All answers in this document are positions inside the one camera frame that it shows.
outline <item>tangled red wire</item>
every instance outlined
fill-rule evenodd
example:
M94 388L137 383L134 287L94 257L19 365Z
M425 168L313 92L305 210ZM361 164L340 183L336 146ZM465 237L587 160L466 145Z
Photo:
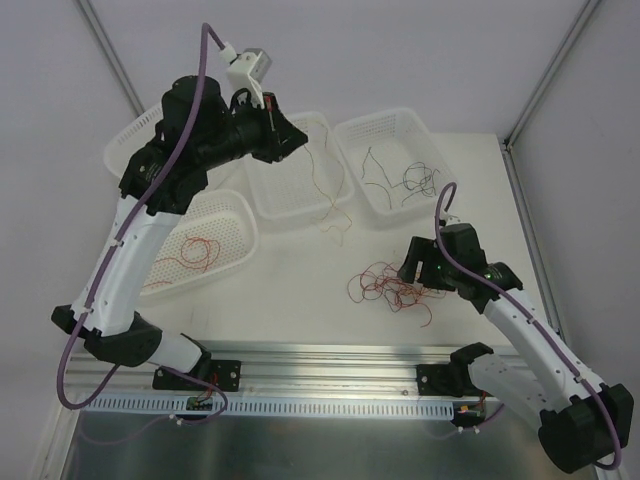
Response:
M444 298L445 292L431 290L425 287L416 287L404 283L397 276L398 269L386 262L376 262L362 272L354 275L347 284L347 293L354 303L362 303L364 300L377 300L384 298L392 312L399 312L416 305L423 306L429 312L429 320L423 327L429 326L433 320L433 313L424 303L426 298ZM354 281L358 281L359 295L354 296Z
M217 249L215 249L215 255L212 255L214 252L213 244L217 245ZM209 270L209 267L213 265L218 257L220 256L220 251L222 247L220 246L220 242L217 240L209 240L203 237L189 237L185 236L185 241L180 247L180 256L179 257L164 257L159 258L153 264L157 264L160 262L166 261L174 261L178 262L182 267L189 270L202 270L202 273L205 273ZM148 283L144 285L142 288L154 287L159 285L171 285L172 282L161 280L158 282Z

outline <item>gray floor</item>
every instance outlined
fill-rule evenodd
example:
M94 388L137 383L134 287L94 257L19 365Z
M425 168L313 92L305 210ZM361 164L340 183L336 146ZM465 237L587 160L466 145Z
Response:
M99 440L136 431L148 415L84 413ZM594 480L592 469L557 470L535 433L510 413L479 435L434 440L446 423L221 417L177 427L161 422L118 446L74 442L66 479L564 479Z

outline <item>tangled black wire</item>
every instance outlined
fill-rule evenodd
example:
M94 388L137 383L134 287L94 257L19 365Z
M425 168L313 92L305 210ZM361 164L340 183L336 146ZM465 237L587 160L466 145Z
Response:
M382 175L389 185L389 189L393 190L396 187L403 186L407 191L411 192L409 193L409 195L402 199L400 203L401 206L404 207L404 203L414 195L420 194L425 197L433 198L438 194L435 186L434 175L436 173L440 173L440 170L438 170L437 168L429 168L424 162L415 162L409 165L409 167L404 171L404 173L402 174L402 181L393 185L391 183L391 180L389 180L389 176L387 175L384 167L380 164L376 157L373 156L373 153L371 152L372 148L373 147L369 147L369 149L367 150L367 155L362 161L362 175L360 177L361 179L364 179L365 177L365 165L367 163L367 160L371 158L371 160L373 160L375 164L378 165L378 168L380 168ZM386 192L387 198L389 199L389 210L393 210L391 194L389 193L387 187L376 182L366 182L365 185L375 185L379 188L382 188Z

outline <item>cable connector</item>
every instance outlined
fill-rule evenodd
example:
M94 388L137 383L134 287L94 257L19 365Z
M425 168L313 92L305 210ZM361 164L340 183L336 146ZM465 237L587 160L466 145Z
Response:
M238 58L236 49L231 46L229 42L224 42L224 48L220 50L220 56L222 59L231 65Z

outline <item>bin with black wire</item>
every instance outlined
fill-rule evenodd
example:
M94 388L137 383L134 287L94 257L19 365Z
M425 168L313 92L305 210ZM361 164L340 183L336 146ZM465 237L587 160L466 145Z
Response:
M411 109L349 120L336 126L335 135L380 226L434 211L442 187L455 180Z

